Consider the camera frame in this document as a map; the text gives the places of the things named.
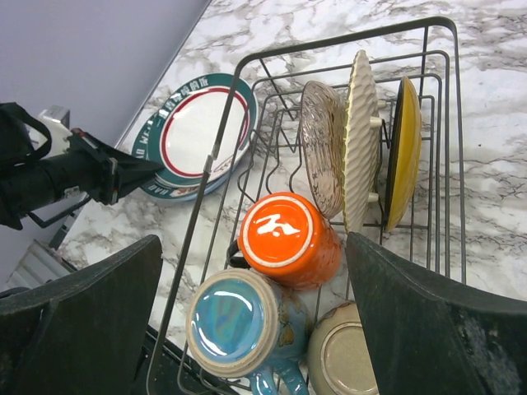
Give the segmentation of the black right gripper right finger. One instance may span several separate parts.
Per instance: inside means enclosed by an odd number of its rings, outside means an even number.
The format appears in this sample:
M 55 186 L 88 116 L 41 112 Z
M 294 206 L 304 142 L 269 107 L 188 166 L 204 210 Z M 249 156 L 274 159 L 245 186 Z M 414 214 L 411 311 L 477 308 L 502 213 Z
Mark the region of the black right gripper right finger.
M 526 303 L 350 232 L 347 266 L 382 394 L 524 394 Z

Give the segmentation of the beige ceramic bowl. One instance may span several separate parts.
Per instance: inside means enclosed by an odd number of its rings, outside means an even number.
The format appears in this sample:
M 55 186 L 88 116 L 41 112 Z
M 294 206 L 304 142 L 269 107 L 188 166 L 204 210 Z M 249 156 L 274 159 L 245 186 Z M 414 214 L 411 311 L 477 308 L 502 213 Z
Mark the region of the beige ceramic bowl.
M 377 394 L 357 305 L 348 301 L 319 319 L 306 358 L 316 394 Z

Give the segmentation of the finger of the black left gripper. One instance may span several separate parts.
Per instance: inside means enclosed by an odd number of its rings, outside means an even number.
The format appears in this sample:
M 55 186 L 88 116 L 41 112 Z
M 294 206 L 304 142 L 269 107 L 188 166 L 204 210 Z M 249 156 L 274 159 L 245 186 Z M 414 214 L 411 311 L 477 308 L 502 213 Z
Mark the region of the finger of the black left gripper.
M 114 194 L 123 198 L 136 188 L 154 179 L 156 174 L 164 169 L 164 165 L 138 158 L 118 160 L 114 181 Z

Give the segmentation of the yellow patterned plate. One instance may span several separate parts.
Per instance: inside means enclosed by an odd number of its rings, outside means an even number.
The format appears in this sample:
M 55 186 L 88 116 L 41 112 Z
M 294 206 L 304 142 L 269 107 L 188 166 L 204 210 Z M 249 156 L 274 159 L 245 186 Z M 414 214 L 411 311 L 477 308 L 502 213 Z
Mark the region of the yellow patterned plate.
M 417 184 L 422 146 L 422 115 L 414 84 L 403 77 L 399 84 L 385 190 L 385 231 L 402 220 Z

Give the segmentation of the yellow woven bamboo plate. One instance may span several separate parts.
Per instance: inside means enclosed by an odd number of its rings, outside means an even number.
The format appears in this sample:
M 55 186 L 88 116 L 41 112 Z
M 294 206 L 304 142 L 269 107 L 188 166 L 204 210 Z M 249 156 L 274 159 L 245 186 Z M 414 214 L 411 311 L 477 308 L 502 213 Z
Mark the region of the yellow woven bamboo plate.
M 343 148 L 343 220 L 347 232 L 361 230 L 374 192 L 379 165 L 380 127 L 375 79 L 366 51 L 352 64 Z

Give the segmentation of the orange mug black handle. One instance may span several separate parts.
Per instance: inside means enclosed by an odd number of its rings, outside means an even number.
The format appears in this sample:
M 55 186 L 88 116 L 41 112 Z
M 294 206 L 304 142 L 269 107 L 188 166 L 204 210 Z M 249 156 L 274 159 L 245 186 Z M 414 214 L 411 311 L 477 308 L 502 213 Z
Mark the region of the orange mug black handle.
M 311 290 L 332 280 L 341 253 L 340 238 L 318 209 L 299 194 L 280 192 L 250 207 L 226 261 L 287 288 Z

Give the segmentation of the teal rimmed large plate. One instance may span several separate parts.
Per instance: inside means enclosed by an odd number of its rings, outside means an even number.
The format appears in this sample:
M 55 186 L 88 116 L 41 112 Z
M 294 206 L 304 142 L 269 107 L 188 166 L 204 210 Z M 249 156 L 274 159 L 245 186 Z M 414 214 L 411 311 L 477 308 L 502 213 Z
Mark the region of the teal rimmed large plate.
M 185 202 L 195 198 L 203 177 L 203 166 L 216 138 L 220 114 L 207 121 L 185 115 L 170 123 L 168 132 L 156 132 L 157 114 L 143 124 L 133 143 L 132 154 L 164 165 L 156 177 L 142 190 L 160 202 Z M 212 163 L 205 192 L 209 193 L 226 181 L 249 148 L 250 116 L 233 109 L 229 114 L 223 143 Z

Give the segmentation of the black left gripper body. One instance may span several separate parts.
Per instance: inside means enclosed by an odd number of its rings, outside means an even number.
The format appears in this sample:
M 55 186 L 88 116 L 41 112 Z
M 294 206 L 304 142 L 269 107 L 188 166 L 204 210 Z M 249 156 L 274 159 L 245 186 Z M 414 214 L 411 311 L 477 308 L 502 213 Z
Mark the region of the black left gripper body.
M 61 155 L 1 170 L 1 224 L 22 230 L 28 216 L 45 228 L 73 211 L 49 220 L 35 213 L 42 207 L 84 192 L 89 199 L 112 204 L 119 197 L 119 151 L 79 128 L 68 138 L 71 146 Z

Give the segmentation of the pink small plate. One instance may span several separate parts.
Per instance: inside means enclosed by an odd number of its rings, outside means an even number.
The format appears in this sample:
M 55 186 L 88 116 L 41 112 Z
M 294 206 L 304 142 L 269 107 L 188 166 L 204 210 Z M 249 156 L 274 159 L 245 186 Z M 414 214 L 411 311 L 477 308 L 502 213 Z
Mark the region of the pink small plate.
M 338 92 L 308 81 L 301 94 L 300 132 L 310 191 L 322 216 L 333 219 L 343 209 L 342 144 L 345 109 Z

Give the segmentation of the blue butterfly mug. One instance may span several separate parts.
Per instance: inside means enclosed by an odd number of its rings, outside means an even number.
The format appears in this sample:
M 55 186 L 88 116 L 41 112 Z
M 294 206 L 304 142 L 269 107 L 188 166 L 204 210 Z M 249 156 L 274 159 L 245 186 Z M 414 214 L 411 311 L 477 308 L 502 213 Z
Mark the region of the blue butterfly mug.
M 307 394 L 299 364 L 313 328 L 309 310 L 292 291 L 247 269 L 226 269 L 196 290 L 187 313 L 188 348 L 208 373 L 248 379 L 254 394 Z

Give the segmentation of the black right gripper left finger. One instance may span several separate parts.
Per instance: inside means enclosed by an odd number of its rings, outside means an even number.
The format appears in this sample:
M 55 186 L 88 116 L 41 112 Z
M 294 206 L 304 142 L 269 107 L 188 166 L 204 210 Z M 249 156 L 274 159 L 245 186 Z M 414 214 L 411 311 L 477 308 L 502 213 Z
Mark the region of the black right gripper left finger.
M 160 279 L 148 235 L 110 257 L 1 299 L 3 394 L 128 394 Z

